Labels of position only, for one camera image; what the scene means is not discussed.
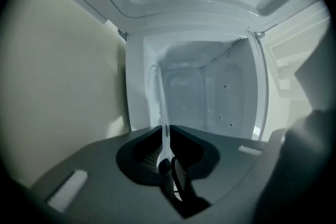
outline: gray plastic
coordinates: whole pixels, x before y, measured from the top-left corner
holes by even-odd
[[[230,197],[232,192],[235,193],[237,183],[245,180],[246,175],[251,173],[251,168],[255,167],[263,156],[263,154],[260,156],[248,154],[239,148],[244,145],[262,151],[265,143],[210,134],[186,127],[180,128],[212,143],[221,154],[217,167],[208,178],[192,182],[199,197],[215,204],[197,214],[198,217],[202,215],[207,217],[207,212],[212,211],[212,207],[218,210],[218,200],[225,195]],[[135,131],[84,147],[47,172],[33,186],[32,192],[45,200],[71,171],[83,169],[88,172],[89,178],[66,211],[69,217],[92,223],[172,223],[183,220],[166,200],[160,188],[134,183],[117,166],[115,156],[118,149],[149,130]],[[273,145],[271,139],[265,148],[265,151],[272,155],[266,157],[272,165],[274,165],[272,160],[277,157],[276,149],[280,147],[280,139],[277,141],[278,143]],[[256,177],[260,182],[264,182],[262,178],[265,175],[268,178],[269,172],[266,167],[265,171],[259,170]],[[253,189],[260,194],[261,188],[253,187]]]

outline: black object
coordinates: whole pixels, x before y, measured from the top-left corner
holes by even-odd
[[[118,29],[118,34],[121,36],[125,41],[127,41],[127,32],[122,32]]]
[[[162,128],[123,145],[118,150],[116,160],[120,170],[132,181],[143,185],[159,186],[165,197],[183,217],[192,216],[207,208],[210,203],[196,196],[191,180],[206,178],[215,169],[219,161],[219,151],[216,147],[171,126],[171,150],[175,155],[172,160],[173,165],[168,159],[164,159],[160,162],[158,170],[156,162],[161,150]],[[180,180],[185,183],[186,178],[188,187],[184,189],[181,187]],[[179,192],[181,190],[182,201],[175,196],[174,181],[178,185]]]
[[[156,170],[162,149],[162,129],[155,129],[123,145],[117,153],[120,170],[132,181],[161,186],[164,177]],[[219,161],[219,151],[209,142],[171,126],[171,149],[191,180],[206,178]]]

